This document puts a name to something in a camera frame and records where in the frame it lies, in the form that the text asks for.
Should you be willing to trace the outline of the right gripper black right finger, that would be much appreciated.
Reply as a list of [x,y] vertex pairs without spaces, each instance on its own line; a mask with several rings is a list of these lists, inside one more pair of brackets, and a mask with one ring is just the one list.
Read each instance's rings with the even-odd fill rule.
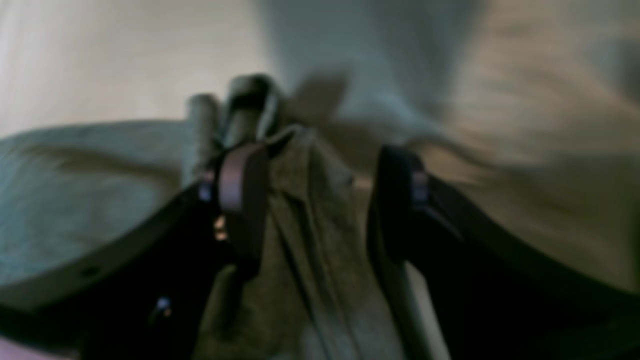
[[366,251],[409,360],[637,360],[639,296],[519,240],[416,153],[381,148]]

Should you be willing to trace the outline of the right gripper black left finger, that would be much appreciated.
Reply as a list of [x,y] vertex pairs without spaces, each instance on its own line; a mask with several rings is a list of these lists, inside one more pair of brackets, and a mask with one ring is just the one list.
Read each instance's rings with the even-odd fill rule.
[[70,360],[189,360],[220,271],[259,271],[269,182],[265,144],[223,152],[128,234],[3,287],[1,336]]

